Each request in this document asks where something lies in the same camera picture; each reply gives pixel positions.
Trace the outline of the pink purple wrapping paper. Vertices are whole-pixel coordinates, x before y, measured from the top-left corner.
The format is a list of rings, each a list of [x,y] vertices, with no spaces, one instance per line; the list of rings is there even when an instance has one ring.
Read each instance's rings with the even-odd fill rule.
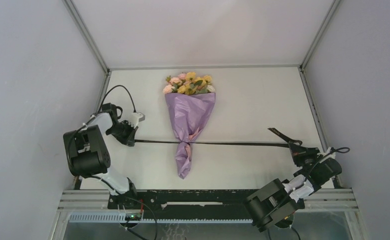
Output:
[[[178,141],[174,157],[177,175],[185,179],[192,168],[191,144],[206,127],[216,103],[216,94],[167,93],[164,96],[171,128]]]

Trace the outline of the white pink rose stem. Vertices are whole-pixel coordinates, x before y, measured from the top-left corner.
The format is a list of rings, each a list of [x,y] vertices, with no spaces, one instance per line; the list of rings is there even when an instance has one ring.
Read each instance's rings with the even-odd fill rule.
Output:
[[[215,93],[216,90],[212,85],[207,85],[206,90],[208,93]]]

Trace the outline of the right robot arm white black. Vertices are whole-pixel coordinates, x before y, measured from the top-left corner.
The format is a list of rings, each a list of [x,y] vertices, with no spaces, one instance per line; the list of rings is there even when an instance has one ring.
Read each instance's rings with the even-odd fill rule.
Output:
[[[304,199],[342,173],[336,154],[350,151],[348,147],[329,147],[326,152],[321,152],[318,148],[303,147],[293,142],[288,143],[288,148],[294,164],[299,167],[293,178],[276,178],[243,201],[252,225],[259,232],[272,226],[288,227],[288,217],[305,208]]]

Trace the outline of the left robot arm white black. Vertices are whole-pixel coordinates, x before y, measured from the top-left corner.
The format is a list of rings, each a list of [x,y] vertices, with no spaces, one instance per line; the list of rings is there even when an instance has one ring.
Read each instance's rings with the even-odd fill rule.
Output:
[[[112,196],[120,196],[120,202],[132,209],[140,196],[133,182],[112,167],[105,136],[113,136],[119,143],[133,147],[139,123],[145,115],[134,110],[129,118],[120,121],[123,109],[112,103],[103,104],[89,120],[77,130],[63,135],[67,165],[75,177],[100,181]]]

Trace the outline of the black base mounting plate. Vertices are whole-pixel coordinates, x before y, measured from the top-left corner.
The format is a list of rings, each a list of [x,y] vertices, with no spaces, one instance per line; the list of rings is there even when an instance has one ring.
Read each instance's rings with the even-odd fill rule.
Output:
[[[136,198],[110,195],[108,209],[145,212],[158,220],[250,220],[243,202],[258,189],[140,190]]]

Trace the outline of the aluminium frame rail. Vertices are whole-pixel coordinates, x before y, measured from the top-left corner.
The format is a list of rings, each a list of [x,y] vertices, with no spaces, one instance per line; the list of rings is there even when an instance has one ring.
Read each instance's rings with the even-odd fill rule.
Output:
[[[112,67],[112,71],[132,70],[190,70],[190,69],[228,69],[228,68],[299,68],[300,64],[243,64],[243,65],[183,65],[183,66],[145,66],[145,67]]]

